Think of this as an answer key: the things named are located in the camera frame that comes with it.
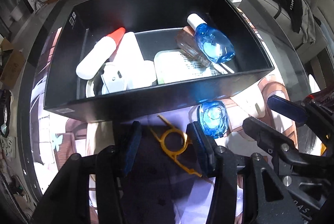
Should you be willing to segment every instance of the white bottle cap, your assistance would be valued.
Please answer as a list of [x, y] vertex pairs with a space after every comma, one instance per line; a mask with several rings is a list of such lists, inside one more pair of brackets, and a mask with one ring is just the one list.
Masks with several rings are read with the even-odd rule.
[[187, 22], [194, 29], [194, 31], [196, 31], [198, 25], [202, 23], [206, 24], [206, 22], [203, 19], [201, 19], [197, 14], [191, 14], [190, 16], [188, 16]]

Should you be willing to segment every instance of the white container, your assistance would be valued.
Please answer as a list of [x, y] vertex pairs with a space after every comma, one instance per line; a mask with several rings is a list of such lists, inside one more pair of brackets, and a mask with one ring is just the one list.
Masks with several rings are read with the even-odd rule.
[[19, 5], [17, 5], [13, 11], [10, 13], [10, 15], [13, 17], [13, 19], [18, 22], [20, 21], [20, 19], [23, 17], [23, 13], [19, 7]]
[[123, 36], [117, 51], [109, 60], [123, 69], [128, 81], [127, 89], [148, 87], [157, 79], [154, 63], [144, 61], [133, 32], [128, 32]]
[[94, 48], [76, 67], [76, 74], [84, 80], [92, 79], [104, 62], [113, 54], [125, 34], [124, 28], [119, 28], [101, 38]]

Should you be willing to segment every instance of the yellow plastic clip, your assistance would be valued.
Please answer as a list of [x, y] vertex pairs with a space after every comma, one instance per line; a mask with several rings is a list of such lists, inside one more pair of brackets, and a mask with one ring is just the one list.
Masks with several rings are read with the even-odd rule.
[[[158, 115], [159, 118], [161, 118], [168, 126], [170, 126], [171, 128], [167, 131], [165, 131], [163, 133], [163, 135], [161, 136], [161, 138], [158, 137], [158, 135], [153, 131], [153, 129], [151, 127], [150, 131], [152, 132], [152, 134], [154, 135], [154, 137], [159, 141], [160, 146], [162, 148], [162, 150], [179, 166], [181, 167], [184, 171], [186, 171], [188, 174], [195, 174], [199, 177], [202, 176], [202, 174], [198, 173], [196, 170], [189, 169], [186, 166], [184, 166], [183, 164], [181, 164], [178, 160], [177, 160], [177, 156], [182, 154], [188, 147], [189, 144], [191, 144], [191, 140], [188, 138], [188, 135], [184, 132], [182, 132], [181, 130], [179, 130], [178, 128], [175, 128], [166, 118], [164, 118], [162, 115]], [[167, 149], [166, 145], [165, 145], [165, 139], [167, 137], [168, 134], [172, 133], [172, 132], [176, 132], [179, 135], [181, 135], [181, 137], [183, 138], [183, 146], [180, 150], [178, 151], [171, 151], [169, 149]]]

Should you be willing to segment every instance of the blue gripper pad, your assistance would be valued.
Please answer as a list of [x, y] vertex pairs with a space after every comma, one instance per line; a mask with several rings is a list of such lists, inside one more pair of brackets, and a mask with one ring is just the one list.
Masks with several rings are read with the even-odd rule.
[[124, 176], [126, 176], [132, 169], [141, 137], [141, 124], [138, 121], [134, 121], [130, 129], [129, 139], [126, 140], [126, 146], [124, 148]]
[[294, 102], [272, 95], [268, 98], [267, 105], [271, 110], [290, 118], [299, 124], [304, 125], [307, 121], [308, 117], [305, 109]]
[[192, 140], [202, 173], [206, 177], [215, 177], [216, 157], [214, 148], [217, 144], [213, 137], [204, 134], [198, 121], [188, 124], [186, 133]]

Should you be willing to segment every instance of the white label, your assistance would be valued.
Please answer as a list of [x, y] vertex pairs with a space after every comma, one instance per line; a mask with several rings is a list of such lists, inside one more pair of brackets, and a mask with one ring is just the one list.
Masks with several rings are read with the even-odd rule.
[[70, 108], [64, 108], [64, 109], [58, 109], [58, 110], [56, 110], [56, 112], [61, 113], [61, 114], [66, 114], [66, 113], [71, 113], [71, 112], [75, 112], [75, 111], [70, 109]]

